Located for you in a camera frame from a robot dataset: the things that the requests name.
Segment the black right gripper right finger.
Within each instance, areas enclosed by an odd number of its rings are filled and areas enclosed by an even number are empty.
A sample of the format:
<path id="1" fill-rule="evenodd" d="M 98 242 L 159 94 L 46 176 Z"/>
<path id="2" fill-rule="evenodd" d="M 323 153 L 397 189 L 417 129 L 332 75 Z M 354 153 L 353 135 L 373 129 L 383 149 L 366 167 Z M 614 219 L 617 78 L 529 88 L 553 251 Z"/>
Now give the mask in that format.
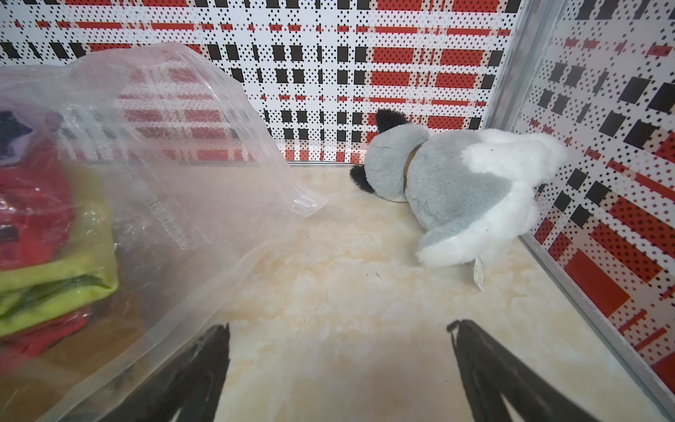
<path id="1" fill-rule="evenodd" d="M 525 421 L 595 421 L 472 320 L 446 327 L 473 419 L 511 421 L 509 404 Z"/>

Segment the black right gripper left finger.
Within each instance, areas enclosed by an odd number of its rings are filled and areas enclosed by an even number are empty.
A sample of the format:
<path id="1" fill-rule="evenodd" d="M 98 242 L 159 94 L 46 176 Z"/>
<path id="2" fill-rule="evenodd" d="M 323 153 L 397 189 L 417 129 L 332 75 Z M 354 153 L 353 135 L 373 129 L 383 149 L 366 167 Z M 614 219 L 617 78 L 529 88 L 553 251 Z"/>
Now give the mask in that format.
<path id="1" fill-rule="evenodd" d="M 213 421 L 230 365 L 230 327 L 214 325 L 104 421 Z"/>

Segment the clear plastic vacuum bag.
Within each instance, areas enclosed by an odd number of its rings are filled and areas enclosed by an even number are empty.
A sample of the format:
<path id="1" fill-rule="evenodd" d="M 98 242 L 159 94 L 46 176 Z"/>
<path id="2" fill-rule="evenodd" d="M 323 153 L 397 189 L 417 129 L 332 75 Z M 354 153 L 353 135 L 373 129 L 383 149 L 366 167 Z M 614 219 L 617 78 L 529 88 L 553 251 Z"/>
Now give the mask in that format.
<path id="1" fill-rule="evenodd" d="M 1 110 L 32 127 L 60 116 L 44 141 L 64 170 L 98 175 L 119 278 L 81 329 L 1 372 L 4 421 L 101 421 L 324 204 L 293 176 L 242 84 L 179 44 L 4 67 Z"/>

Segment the red trousers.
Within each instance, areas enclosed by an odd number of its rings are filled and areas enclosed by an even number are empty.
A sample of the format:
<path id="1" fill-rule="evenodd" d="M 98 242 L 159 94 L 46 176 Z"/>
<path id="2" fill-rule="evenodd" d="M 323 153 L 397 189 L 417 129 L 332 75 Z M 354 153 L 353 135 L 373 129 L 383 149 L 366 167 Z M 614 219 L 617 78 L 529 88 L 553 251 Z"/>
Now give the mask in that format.
<path id="1" fill-rule="evenodd" d="M 70 240 L 73 191 L 56 146 L 44 141 L 1 169 L 1 272 L 45 264 Z M 91 303 L 22 332 L 1 335 L 1 372 L 8 374 L 84 326 Z"/>

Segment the purple trousers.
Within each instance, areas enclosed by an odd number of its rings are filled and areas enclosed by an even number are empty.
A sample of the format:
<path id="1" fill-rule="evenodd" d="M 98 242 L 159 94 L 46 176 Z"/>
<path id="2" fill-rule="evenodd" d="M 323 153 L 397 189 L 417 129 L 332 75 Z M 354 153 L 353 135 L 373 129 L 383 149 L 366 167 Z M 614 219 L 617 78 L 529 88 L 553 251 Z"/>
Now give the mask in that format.
<path id="1" fill-rule="evenodd" d="M 12 110 L 1 110 L 1 166 L 19 164 L 60 126 L 60 116 L 53 112 L 47 112 L 43 122 L 32 127 Z"/>

